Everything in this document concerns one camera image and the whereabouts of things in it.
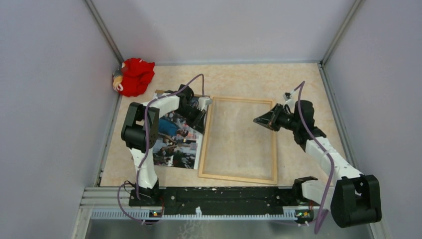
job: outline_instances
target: printed photo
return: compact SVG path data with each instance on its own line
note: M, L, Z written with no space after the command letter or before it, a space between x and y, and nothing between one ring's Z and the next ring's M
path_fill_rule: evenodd
M198 97L193 97L190 105L197 106ZM165 114L159 119L158 133L154 165L198 169L203 135L189 127L185 118L175 112Z

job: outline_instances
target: gray wall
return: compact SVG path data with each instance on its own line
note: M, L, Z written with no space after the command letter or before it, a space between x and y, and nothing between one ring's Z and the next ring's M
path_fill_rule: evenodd
M69 238L116 94L81 0L0 3L0 238Z
M124 58L158 64L320 60L352 0L94 0Z
M368 0L327 66L360 169L395 238L421 238L422 2Z

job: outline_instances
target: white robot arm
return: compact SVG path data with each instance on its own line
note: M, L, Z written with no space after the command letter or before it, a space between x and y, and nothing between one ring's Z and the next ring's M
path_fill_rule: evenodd
M329 175L333 167L332 183L329 187L324 209L331 211L334 221L340 227L349 227L381 220L381 200L379 182L373 175L364 175L351 166L330 144L326 135L314 126L314 108L311 102L301 100L302 116L315 139L326 149L323 150L305 129L299 114L298 102L294 113L290 112L294 91L285 94L286 104L276 104L268 113L254 119L255 123L270 130L281 127L293 132L295 142L314 158ZM314 177L296 179L293 185L295 197L301 201L322 201L326 183Z
M151 196L151 190L156 187L158 178L154 170L153 146L158 134L158 121L163 115L175 111L187 118L187 124L192 128L203 132L205 108L211 103L209 97L200 97L198 106L189 105L193 91L186 87L181 93L172 95L172 92L164 93L160 100L153 99L142 104L130 104L121 133L122 139L129 147L137 172L138 186L143 189L141 194ZM144 121L144 125L137 125L136 121ZM149 142L146 142L145 124L149 124Z

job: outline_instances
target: red plush toy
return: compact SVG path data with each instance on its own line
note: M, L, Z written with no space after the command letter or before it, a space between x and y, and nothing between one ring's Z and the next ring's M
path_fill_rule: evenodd
M125 60L113 73L114 90L128 97L143 94L154 76L154 66L141 58Z

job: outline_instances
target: beige floor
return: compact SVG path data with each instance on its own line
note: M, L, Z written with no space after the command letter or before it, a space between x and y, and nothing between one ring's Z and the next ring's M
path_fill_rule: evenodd
M278 103L284 102L284 92L290 91L305 80L302 97L314 104L316 126L327 134L331 144L344 156L317 64L158 66L154 71L154 79L143 95L122 98L101 186L119 186L125 180L135 182L135 166L131 154L120 139L129 104L151 100L155 90L177 90L180 84L187 83L199 73L205 75L206 95L271 98ZM196 94L200 94L201 85L201 80L198 79L190 86ZM281 129L277 133L277 159L280 186L291 186L294 179L310 175L322 181L327 179L319 165L294 142L290 131ZM155 166L155 171L160 186L263 186L256 183L199 178L198 171L193 169Z

